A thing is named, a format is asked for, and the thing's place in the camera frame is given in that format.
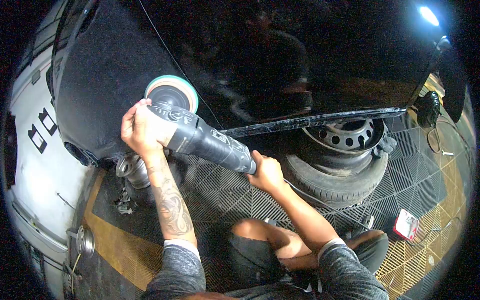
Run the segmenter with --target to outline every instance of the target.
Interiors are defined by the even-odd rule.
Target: black and white sticker
[[[48,114],[47,110],[43,108],[43,112],[38,114],[40,122],[42,122],[45,129],[48,131],[50,136],[53,136],[55,130],[57,130],[57,125],[53,121],[52,117]]]
[[[38,151],[40,153],[43,153],[43,151],[47,147],[47,142],[45,142],[44,138],[40,135],[35,125],[33,124],[32,129],[28,131],[28,137],[33,142]]]
[[[215,129],[211,129],[211,130],[210,130],[210,134],[211,134],[214,138],[216,138],[216,139],[218,139],[218,140],[222,141],[223,143],[226,143],[227,145],[230,146],[230,141],[228,140],[228,137],[227,137],[226,135],[224,135],[223,133],[219,133],[219,132],[216,131]]]

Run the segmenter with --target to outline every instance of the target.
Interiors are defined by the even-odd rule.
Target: garage floor
[[[471,145],[473,160],[476,149],[469,111],[458,126]],[[464,144],[453,128],[444,123],[438,126],[442,148],[455,154],[443,156],[428,147],[428,131],[418,127],[413,111],[386,119],[385,123],[398,141],[389,156],[385,176],[366,201],[343,211],[359,220],[373,214],[373,227],[388,233],[399,210],[405,208],[420,218],[415,243],[431,229],[444,227],[453,217],[465,220],[473,168],[469,168]],[[114,170],[97,170],[84,189],[84,200],[79,201],[72,227],[88,226],[96,243],[94,256],[81,257],[77,266],[77,273],[83,276],[75,281],[79,299],[138,299],[161,268],[163,239],[155,209],[139,206],[132,215],[120,215],[113,204],[120,190],[121,182]],[[208,290],[229,290],[228,283],[233,280],[223,255],[223,236],[235,221],[269,217],[293,229],[285,212],[270,196],[250,186],[242,174],[203,159],[190,157],[180,191],[192,215]],[[352,228],[352,222],[343,216],[325,208],[318,211],[340,235]],[[402,299],[421,299],[432,289],[454,255],[452,247],[461,226],[452,221],[446,229],[429,234],[415,247],[389,235],[387,258],[376,275],[390,299],[400,295]],[[70,260],[75,261],[74,246],[72,250]]]

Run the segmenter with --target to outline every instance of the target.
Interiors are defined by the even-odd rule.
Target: black car
[[[83,164],[117,161],[132,152],[122,115],[152,79],[175,75],[196,89],[197,114],[227,135],[303,128],[302,150],[279,154],[286,176],[352,205],[386,168],[386,155],[371,155],[381,118],[412,106],[430,73],[460,117],[465,81],[441,13],[409,0],[71,0],[49,81],[58,129]],[[339,184],[350,188],[335,192]]]

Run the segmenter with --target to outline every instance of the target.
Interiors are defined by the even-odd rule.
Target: tattooed forearm
[[[193,231],[187,206],[172,178],[166,159],[147,169],[162,232],[174,236]]]

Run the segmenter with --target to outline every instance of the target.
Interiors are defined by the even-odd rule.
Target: tire
[[[359,203],[370,195],[382,179],[387,167],[388,154],[373,158],[360,173],[334,176],[320,172],[295,155],[285,156],[284,174],[297,188],[334,207],[344,208]],[[302,196],[313,206],[318,202]]]

